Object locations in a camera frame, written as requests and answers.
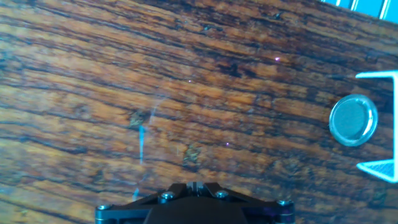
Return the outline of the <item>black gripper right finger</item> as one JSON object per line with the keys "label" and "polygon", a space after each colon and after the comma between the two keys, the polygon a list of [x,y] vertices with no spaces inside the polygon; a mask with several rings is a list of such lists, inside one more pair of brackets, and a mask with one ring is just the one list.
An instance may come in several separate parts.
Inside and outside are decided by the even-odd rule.
{"label": "black gripper right finger", "polygon": [[207,223],[295,223],[291,200],[263,201],[216,182],[195,182],[194,196],[201,199],[194,203],[194,214]]}

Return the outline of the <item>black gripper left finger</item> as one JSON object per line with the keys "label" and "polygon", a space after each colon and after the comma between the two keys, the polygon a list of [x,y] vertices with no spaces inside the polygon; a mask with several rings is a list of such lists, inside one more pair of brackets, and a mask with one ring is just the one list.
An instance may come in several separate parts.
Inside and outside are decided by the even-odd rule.
{"label": "black gripper left finger", "polygon": [[195,183],[175,183],[169,188],[125,205],[103,204],[95,208],[95,224],[145,223],[153,208],[191,196]]}

